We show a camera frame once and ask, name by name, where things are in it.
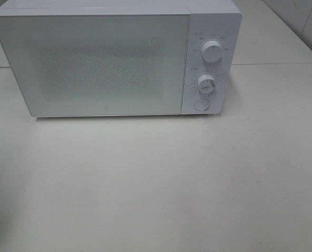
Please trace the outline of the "round white door button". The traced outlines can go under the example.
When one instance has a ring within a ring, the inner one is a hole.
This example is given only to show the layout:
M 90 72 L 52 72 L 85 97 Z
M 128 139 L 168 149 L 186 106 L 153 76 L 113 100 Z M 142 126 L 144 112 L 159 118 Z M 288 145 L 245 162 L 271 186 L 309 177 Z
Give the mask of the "round white door button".
M 194 108 L 197 111 L 206 111 L 210 107 L 210 102 L 207 99 L 199 99 L 194 103 Z

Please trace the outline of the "white microwave door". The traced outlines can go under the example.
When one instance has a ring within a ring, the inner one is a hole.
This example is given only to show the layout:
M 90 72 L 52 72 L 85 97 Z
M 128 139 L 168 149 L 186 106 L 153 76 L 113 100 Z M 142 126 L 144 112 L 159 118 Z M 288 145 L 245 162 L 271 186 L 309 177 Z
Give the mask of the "white microwave door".
M 0 17 L 32 116 L 179 114 L 188 15 Z

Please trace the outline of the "white microwave knob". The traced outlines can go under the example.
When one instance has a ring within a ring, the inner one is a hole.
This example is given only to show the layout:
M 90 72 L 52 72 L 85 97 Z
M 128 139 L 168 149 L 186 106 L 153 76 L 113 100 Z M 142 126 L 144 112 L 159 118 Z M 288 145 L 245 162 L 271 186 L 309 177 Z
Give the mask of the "white microwave knob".
M 211 75 L 202 75 L 197 79 L 197 88 L 200 93 L 209 94 L 216 89 L 216 80 Z
M 205 62 L 214 63 L 222 58 L 223 45 L 217 39 L 207 40 L 201 46 L 201 54 Z

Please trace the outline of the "white microwave oven body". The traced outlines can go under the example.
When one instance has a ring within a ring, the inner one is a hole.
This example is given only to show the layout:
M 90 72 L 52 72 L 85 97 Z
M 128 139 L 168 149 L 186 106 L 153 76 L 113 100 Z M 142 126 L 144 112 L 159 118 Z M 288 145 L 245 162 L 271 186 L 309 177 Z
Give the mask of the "white microwave oven body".
M 146 15 L 189 16 L 182 107 L 179 114 L 132 116 L 220 113 L 242 21 L 233 1 L 6 1 L 0 7 L 0 17 Z M 217 39 L 223 45 L 222 58 L 214 63 L 205 62 L 201 54 L 202 44 L 210 39 Z M 214 92 L 198 91 L 197 79 L 202 75 L 215 78 Z M 206 111 L 195 110 L 194 103 L 199 99 L 209 100 Z

